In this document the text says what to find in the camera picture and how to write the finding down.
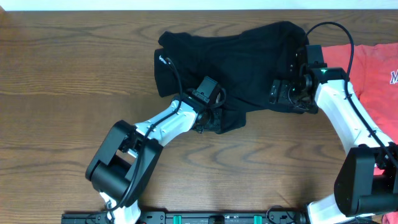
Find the black t-shirt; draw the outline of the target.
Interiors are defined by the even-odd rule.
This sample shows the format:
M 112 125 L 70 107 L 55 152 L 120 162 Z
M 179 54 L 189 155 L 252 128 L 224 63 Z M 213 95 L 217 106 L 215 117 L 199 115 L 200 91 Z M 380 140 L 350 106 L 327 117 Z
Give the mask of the black t-shirt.
M 157 90 L 165 97 L 197 88 L 205 76 L 217 81 L 226 90 L 220 134 L 245 126 L 248 112 L 292 113 L 292 106 L 270 103 L 271 86 L 296 76 L 295 54 L 307 42 L 305 31 L 289 21 L 227 37 L 164 32 L 154 52 Z

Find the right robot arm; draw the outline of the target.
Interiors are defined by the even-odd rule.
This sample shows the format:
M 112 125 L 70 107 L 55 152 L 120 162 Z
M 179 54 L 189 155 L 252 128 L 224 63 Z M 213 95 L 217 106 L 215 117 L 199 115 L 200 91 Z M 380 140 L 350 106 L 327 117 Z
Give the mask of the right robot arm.
M 307 205 L 308 223 L 348 223 L 397 211 L 397 144 L 364 109 L 342 68 L 309 68 L 293 80 L 275 79 L 272 104 L 293 110 L 322 110 L 346 158 L 333 193 Z

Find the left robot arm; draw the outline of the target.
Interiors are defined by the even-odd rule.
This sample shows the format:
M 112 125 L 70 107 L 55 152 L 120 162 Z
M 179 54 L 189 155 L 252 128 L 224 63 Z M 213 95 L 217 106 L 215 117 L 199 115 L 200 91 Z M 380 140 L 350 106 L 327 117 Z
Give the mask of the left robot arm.
M 95 223 L 136 223 L 139 197 L 146 188 L 163 148 L 192 129 L 220 130 L 221 105 L 202 93 L 177 95 L 151 119 L 116 122 L 89 163 L 85 177 L 105 201 L 106 210 L 91 215 Z

